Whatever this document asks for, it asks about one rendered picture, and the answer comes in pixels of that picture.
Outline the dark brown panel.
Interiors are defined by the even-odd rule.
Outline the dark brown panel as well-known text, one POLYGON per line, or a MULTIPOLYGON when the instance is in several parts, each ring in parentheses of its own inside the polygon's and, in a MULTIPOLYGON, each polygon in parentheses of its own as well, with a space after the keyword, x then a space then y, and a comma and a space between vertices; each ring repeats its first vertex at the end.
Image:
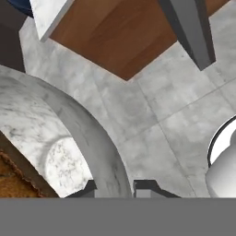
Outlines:
POLYGON ((0 65, 20 72, 25 71, 25 66, 18 32, 25 20, 24 14, 0 0, 0 65))

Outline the brown rough-edged object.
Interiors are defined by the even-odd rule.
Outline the brown rough-edged object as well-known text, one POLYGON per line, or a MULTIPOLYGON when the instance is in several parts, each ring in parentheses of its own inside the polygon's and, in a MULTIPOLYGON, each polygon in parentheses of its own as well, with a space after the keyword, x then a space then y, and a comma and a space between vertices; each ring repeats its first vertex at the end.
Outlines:
POLYGON ((2 197, 58 197, 58 194, 0 131, 0 198, 2 197))

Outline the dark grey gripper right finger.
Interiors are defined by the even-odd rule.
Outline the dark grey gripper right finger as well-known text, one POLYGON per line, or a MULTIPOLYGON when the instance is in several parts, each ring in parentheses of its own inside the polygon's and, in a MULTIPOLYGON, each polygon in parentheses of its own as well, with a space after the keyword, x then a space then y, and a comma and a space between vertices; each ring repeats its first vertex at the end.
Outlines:
POLYGON ((134 180, 134 198, 179 198, 161 189, 155 180, 134 180))

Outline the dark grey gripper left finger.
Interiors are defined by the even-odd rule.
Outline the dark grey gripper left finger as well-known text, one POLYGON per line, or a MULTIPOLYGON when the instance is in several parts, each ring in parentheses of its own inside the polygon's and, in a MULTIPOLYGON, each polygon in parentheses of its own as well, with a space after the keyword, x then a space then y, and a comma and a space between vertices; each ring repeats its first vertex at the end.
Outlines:
POLYGON ((93 180, 88 180, 86 186, 84 189, 79 190, 75 193, 72 193, 71 195, 68 195, 67 197, 94 197, 95 191, 97 190, 97 186, 93 180))

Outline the dark grey angular post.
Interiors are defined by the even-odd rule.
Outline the dark grey angular post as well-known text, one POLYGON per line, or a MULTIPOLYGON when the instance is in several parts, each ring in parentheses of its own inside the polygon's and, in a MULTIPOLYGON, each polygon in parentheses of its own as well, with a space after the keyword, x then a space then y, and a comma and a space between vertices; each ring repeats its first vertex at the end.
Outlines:
POLYGON ((178 42, 200 71, 216 62, 205 0, 158 0, 178 42))

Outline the white round object black rim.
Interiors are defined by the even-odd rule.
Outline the white round object black rim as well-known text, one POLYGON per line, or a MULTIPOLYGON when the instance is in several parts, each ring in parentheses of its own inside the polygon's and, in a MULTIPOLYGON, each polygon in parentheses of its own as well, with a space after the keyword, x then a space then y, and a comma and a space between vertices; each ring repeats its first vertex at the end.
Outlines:
POLYGON ((236 198, 236 115, 213 135, 207 151, 206 188, 213 198, 236 198))

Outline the brown wooden cabinet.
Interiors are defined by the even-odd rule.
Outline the brown wooden cabinet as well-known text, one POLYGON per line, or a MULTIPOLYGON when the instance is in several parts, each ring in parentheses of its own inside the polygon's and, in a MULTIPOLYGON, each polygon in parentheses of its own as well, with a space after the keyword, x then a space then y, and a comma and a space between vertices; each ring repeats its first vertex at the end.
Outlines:
MULTIPOLYGON (((208 19, 230 0, 205 0, 208 19)), ((178 42, 158 0, 75 0, 51 34, 128 80, 178 42)))

